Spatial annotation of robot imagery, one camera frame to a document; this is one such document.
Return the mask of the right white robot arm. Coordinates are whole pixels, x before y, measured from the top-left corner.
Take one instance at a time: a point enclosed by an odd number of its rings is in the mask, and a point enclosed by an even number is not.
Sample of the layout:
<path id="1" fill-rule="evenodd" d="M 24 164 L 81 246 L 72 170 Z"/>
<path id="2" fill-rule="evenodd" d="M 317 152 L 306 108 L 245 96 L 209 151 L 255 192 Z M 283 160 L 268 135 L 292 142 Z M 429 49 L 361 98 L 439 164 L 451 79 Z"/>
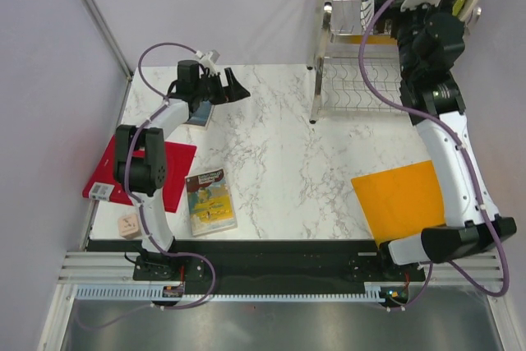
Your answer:
<path id="1" fill-rule="evenodd" d="M 383 242 L 376 259 L 378 274 L 397 279 L 406 265 L 448 263 L 469 283 L 473 279 L 457 260 L 496 250 L 501 262 L 501 296 L 510 284 L 503 242 L 514 235 L 512 217 L 500 214 L 490 198 L 474 158 L 460 88 L 450 71 L 464 51 L 464 23 L 441 5 L 403 9 L 404 0 L 375 0 L 369 29 L 391 21 L 400 63 L 399 103 L 382 102 L 408 113 L 424 142 L 438 179 L 444 224 Z"/>

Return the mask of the stainless steel dish rack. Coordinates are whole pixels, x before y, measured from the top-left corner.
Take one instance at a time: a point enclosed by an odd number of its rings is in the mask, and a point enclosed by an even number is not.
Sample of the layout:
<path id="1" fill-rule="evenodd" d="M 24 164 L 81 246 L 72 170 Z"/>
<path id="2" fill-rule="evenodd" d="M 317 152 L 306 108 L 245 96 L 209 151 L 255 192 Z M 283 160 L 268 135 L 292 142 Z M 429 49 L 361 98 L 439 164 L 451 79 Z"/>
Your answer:
<path id="1" fill-rule="evenodd" d="M 404 80 L 401 77 L 400 103 L 395 103 L 382 96 L 372 84 L 365 64 L 365 48 L 368 43 L 368 37 L 374 29 L 385 25 L 390 26 L 389 22 L 380 24 L 378 20 L 393 1 L 375 0 L 375 14 L 369 26 L 362 30 L 358 49 L 358 69 L 364 84 L 375 97 L 386 105 L 409 113 L 413 124 L 418 124 L 424 119 L 439 118 L 445 113 L 464 114 L 464 99 L 450 70 L 441 75 L 422 76 L 417 80 Z"/>

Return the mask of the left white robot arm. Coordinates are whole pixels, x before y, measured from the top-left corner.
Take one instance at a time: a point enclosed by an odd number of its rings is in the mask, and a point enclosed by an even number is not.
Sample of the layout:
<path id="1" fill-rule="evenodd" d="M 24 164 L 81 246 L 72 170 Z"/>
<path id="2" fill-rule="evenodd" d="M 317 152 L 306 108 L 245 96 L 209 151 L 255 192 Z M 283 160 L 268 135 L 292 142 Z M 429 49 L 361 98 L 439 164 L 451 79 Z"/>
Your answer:
<path id="1" fill-rule="evenodd" d="M 168 280 L 178 275 L 181 258 L 195 253 L 171 252 L 175 242 L 164 207 L 168 176 L 165 138 L 208 102 L 230 104 L 250 97 L 230 67 L 219 72 L 210 61 L 184 60 L 161 105 L 140 125 L 121 124 L 114 133 L 113 177 L 136 210 L 142 242 L 133 279 Z"/>

